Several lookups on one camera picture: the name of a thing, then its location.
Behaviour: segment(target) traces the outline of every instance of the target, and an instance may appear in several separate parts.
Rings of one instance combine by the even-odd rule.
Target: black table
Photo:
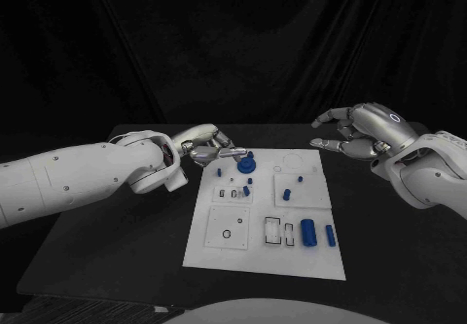
[[[421,124],[412,124],[419,132]],[[109,134],[187,125],[120,125]],[[333,125],[219,125],[238,146],[310,149],[339,138]],[[62,213],[19,283],[21,294],[108,299],[196,308],[238,298],[316,302],[389,323],[458,323],[467,306],[467,221],[447,207],[416,210],[369,162],[320,151],[346,281],[181,267],[199,168],[190,182],[134,194],[127,185],[99,202]]]

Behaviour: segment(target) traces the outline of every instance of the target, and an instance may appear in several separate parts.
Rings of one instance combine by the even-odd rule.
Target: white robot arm
[[[0,228],[105,199],[122,183],[135,194],[164,184],[169,191],[187,183],[180,158],[206,166],[219,157],[246,154],[212,124],[173,138],[131,132],[115,144],[72,146],[0,164]]]
[[[372,172],[390,181],[418,209],[438,204],[467,218],[467,142],[447,132],[418,136],[403,118],[378,103],[330,109],[313,122],[337,119],[346,141],[316,138],[310,144],[372,160]]]

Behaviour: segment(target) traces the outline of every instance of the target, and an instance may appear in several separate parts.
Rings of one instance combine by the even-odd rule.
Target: white board
[[[331,208],[326,208],[331,206],[331,201],[318,150],[252,148],[249,151],[256,162],[252,173],[242,174],[238,171],[232,158],[218,159],[203,170],[183,266],[346,280]],[[252,184],[246,183],[248,178],[252,178]],[[249,196],[243,195],[243,186],[249,188]],[[282,198],[282,192],[278,191],[282,191],[282,186],[294,186],[288,201],[277,198]],[[216,195],[220,188],[225,190],[223,195],[229,194],[230,189],[241,190],[238,200],[232,201],[229,196],[223,197],[226,200],[219,200]],[[241,210],[248,210],[248,220],[242,218],[242,223],[235,224],[235,218],[239,218],[236,212]],[[281,244],[265,243],[267,217],[279,218]],[[303,245],[303,219],[314,220],[317,246]],[[288,240],[292,236],[294,246],[285,245],[287,223],[292,224],[292,233],[287,231],[287,236]],[[328,246],[326,225],[333,226],[336,246]],[[225,238],[222,233],[228,228],[232,228],[230,236]],[[245,231],[246,248],[239,245],[245,244],[243,239],[239,239]]]

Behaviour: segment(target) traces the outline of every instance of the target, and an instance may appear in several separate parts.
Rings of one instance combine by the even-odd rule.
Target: small blue part
[[[290,189],[284,190],[284,200],[290,199]]]
[[[304,246],[318,245],[316,240],[314,221],[311,219],[303,219],[301,222],[301,236],[304,239]]]
[[[241,173],[252,173],[256,168],[256,162],[252,157],[243,157],[236,163],[236,168]]]
[[[249,196],[249,189],[246,186],[243,187],[243,193],[245,193],[245,196]]]
[[[336,246],[334,231],[331,225],[326,225],[326,234],[327,234],[328,246]]]

